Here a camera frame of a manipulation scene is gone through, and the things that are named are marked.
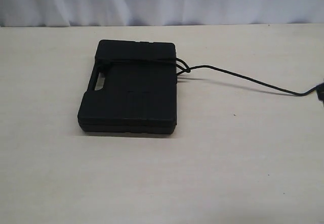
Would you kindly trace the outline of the black plastic carry case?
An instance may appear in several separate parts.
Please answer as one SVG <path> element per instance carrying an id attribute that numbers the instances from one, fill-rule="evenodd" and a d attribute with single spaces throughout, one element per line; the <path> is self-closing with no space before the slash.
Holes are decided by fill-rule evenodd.
<path id="1" fill-rule="evenodd" d="M 100 40 L 77 119 L 85 132 L 170 135 L 177 124 L 176 48 Z"/>

